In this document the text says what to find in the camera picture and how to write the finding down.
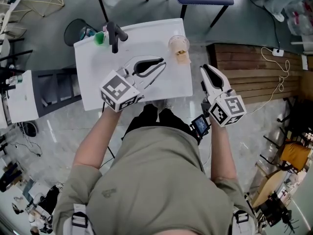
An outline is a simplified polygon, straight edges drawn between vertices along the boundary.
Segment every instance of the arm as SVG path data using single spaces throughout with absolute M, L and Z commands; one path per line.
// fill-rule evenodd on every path
M 211 179 L 236 179 L 237 172 L 230 151 L 230 144 L 226 128 L 220 127 L 210 118 L 212 126 L 212 162 Z
M 110 139 L 116 128 L 121 112 L 107 107 L 95 126 L 77 149 L 73 165 L 89 165 L 100 168 Z

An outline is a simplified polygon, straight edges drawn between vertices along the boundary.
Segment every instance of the black and white marker cube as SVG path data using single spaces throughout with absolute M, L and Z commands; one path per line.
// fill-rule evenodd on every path
M 209 111 L 221 127 L 237 123 L 246 114 L 240 95 L 217 97 Z
M 136 103 L 140 92 L 112 70 L 100 85 L 101 98 L 116 112 Z

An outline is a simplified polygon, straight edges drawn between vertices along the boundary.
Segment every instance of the olive green shirt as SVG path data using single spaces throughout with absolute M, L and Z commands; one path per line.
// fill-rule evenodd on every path
M 53 217 L 57 235 L 63 234 L 74 203 L 86 205 L 96 235 L 152 235 L 172 229 L 225 235 L 234 206 L 251 213 L 238 181 L 209 180 L 197 141 L 169 127 L 129 132 L 103 176 L 91 166 L 75 165 Z

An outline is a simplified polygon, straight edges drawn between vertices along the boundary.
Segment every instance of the small screen device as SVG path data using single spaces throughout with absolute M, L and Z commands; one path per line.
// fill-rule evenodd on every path
M 205 116 L 201 114 L 199 117 L 197 117 L 195 120 L 191 122 L 191 129 L 193 132 L 197 134 L 198 137 L 198 144 L 202 140 L 202 138 L 208 134 L 208 130 L 210 129 L 211 124 L 208 124 L 208 122 L 205 119 Z

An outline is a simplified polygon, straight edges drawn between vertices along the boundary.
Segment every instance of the wooden bench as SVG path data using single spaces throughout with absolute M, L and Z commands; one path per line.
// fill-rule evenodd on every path
M 241 95 L 245 104 L 268 101 L 279 83 L 278 76 L 286 76 L 280 67 L 261 55 L 261 47 L 231 44 L 213 44 L 207 47 L 211 65 L 221 70 L 231 87 Z M 301 55 L 284 52 L 283 57 L 273 56 L 263 49 L 267 59 L 275 60 L 283 69 L 290 62 L 289 77 L 284 90 L 275 91 L 273 99 L 298 95 L 299 81 L 303 74 Z

